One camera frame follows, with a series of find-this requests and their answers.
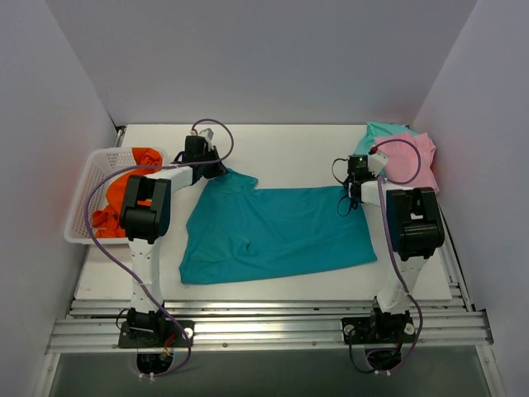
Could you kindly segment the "teal blue t-shirt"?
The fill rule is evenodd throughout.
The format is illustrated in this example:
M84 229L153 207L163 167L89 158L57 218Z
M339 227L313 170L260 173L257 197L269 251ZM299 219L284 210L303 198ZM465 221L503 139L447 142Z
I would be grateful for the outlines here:
M229 171L209 180L187 221L185 285L269 280L377 260L364 212L341 216L338 186L261 189Z

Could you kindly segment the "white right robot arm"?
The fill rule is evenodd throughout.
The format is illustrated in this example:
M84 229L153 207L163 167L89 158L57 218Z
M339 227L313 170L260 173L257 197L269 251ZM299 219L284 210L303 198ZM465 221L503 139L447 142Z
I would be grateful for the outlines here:
M380 342L397 331L414 334L413 292L423 267L445 240L434 189L384 182L379 174L387 160L385 155L349 156L344 182L353 209L370 204L382 213L392 269L367 321L368 334Z

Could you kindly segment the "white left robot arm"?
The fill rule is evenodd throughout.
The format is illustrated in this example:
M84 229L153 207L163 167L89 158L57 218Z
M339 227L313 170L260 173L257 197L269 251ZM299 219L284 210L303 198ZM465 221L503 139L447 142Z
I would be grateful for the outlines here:
M132 175L126 182L120 226L131 250L133 290L126 325L148 347L157 347L169 323L162 310L160 242L169 230L172 196L196 184L227 173L210 128L186 137L182 162L147 175Z

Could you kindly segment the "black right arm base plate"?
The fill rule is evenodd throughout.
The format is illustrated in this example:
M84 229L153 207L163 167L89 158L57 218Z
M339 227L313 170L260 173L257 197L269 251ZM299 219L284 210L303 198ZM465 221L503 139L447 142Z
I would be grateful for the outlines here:
M415 340L413 321L404 315L353 317L341 320L345 344L400 345Z

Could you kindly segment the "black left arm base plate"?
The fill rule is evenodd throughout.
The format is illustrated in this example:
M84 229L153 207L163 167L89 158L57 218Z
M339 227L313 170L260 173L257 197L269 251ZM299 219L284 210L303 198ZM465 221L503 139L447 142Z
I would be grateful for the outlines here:
M160 329L139 328L127 322L121 324L117 345L125 349L187 347L193 344L193 321L183 320L181 331L173 322L165 321Z

